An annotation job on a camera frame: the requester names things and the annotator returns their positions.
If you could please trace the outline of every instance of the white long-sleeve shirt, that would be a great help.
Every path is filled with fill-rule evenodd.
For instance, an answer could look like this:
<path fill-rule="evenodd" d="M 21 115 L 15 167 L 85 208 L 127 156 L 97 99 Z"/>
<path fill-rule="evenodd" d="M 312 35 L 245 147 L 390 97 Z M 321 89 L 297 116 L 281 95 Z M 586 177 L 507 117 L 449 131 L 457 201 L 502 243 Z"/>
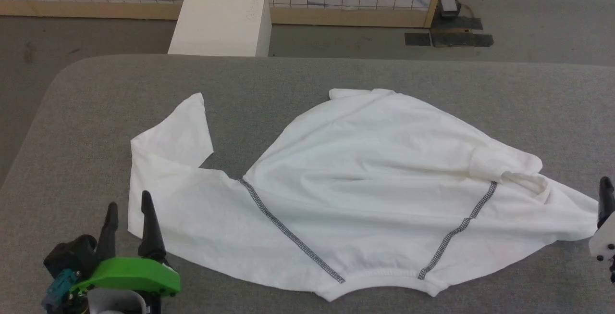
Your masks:
<path fill-rule="evenodd" d="M 213 147 L 189 97 L 131 141 L 129 231 L 141 236 L 149 190 L 167 251 L 328 301 L 375 286 L 435 296 L 595 232 L 597 202 L 538 174 L 536 156 L 390 90 L 330 97 L 242 180 L 199 168 Z"/>

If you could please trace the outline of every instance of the gray table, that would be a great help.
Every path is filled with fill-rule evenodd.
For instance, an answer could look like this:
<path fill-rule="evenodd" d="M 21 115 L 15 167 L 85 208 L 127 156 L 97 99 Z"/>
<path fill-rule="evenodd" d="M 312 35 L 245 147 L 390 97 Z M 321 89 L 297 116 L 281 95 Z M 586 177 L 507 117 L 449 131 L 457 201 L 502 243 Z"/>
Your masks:
<path fill-rule="evenodd" d="M 615 69 L 595 66 L 379 60 L 123 55 L 73 64 L 51 84 L 0 191 L 0 312 L 40 312 L 51 278 L 42 258 L 81 233 L 98 237 L 106 205 L 126 231 L 129 140 L 202 92 L 215 153 L 206 166 L 238 177 L 294 117 L 330 88 L 413 95 L 543 160 L 543 174 L 592 197 L 615 174 Z M 183 292 L 165 312 L 613 313 L 615 288 L 587 241 L 556 242 L 492 275 L 432 298 L 365 289 L 327 303 L 254 285 L 183 261 Z"/>

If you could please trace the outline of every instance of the white box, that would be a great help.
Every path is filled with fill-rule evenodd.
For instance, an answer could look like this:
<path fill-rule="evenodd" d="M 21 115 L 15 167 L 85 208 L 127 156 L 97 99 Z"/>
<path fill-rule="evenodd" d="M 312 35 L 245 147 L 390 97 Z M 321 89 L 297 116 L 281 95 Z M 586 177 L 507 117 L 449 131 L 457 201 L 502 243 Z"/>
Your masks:
<path fill-rule="evenodd" d="M 268 56 L 268 0 L 184 0 L 169 54 Z"/>

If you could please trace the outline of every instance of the gray carpet floor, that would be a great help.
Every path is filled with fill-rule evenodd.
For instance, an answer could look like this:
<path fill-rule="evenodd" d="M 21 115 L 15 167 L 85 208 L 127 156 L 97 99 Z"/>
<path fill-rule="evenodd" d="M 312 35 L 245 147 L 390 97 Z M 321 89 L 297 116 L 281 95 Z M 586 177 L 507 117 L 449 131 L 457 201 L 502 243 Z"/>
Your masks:
<path fill-rule="evenodd" d="M 275 25 L 270 55 L 615 65 L 613 0 L 459 0 L 490 48 L 410 47 L 407 29 Z M 83 58 L 166 53 L 172 21 L 0 17 L 0 183 L 51 80 Z"/>

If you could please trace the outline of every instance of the wooden base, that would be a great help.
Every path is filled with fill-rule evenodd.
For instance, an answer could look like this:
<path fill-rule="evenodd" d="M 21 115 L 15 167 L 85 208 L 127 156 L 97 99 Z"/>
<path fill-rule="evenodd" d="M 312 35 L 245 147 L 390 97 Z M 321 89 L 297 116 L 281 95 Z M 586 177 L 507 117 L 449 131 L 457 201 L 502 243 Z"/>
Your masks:
<path fill-rule="evenodd" d="M 8 16 L 177 20 L 181 8 L 180 4 L 0 0 L 0 15 Z M 271 23 L 422 28 L 431 25 L 428 14 L 429 12 L 417 10 L 345 11 L 271 8 Z"/>

